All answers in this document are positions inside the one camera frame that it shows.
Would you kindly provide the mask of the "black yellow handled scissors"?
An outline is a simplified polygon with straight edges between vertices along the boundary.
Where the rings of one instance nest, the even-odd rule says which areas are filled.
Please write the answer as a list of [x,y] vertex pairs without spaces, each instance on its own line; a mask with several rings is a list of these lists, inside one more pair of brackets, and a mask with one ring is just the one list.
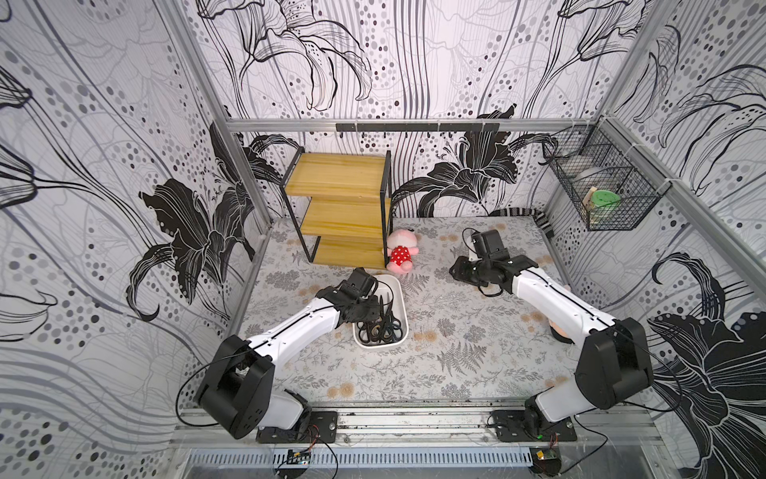
[[382,321],[361,321],[356,324],[356,339],[363,346],[379,345],[382,340]]

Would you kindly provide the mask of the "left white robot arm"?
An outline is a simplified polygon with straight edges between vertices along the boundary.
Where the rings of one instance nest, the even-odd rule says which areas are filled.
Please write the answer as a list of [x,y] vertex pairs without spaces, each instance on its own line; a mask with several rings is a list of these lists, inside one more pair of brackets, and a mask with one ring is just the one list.
[[379,319],[378,279],[357,267],[335,287],[321,289],[303,309],[247,339],[232,335],[215,353],[195,394],[199,405],[235,439],[257,429],[309,429],[312,412],[296,392],[274,388],[275,375],[317,340],[347,323]]

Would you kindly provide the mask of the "rose gold scissors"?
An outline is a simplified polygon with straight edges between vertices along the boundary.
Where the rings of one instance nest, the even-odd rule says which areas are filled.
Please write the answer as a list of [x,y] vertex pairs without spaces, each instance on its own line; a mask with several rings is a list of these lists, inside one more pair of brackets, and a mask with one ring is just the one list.
[[383,307],[382,317],[382,342],[385,344],[397,343],[403,337],[401,321],[395,317],[393,301]]

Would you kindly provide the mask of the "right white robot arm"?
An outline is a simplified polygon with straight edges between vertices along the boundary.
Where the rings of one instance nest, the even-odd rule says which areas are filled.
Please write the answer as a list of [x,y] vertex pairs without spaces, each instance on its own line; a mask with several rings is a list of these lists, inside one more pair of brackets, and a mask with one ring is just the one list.
[[573,377],[531,398],[528,418],[556,423],[592,409],[608,410],[653,385],[644,326],[634,319],[615,319],[589,305],[528,257],[470,261],[461,255],[450,275],[478,289],[494,285],[501,293],[530,303],[578,347]]

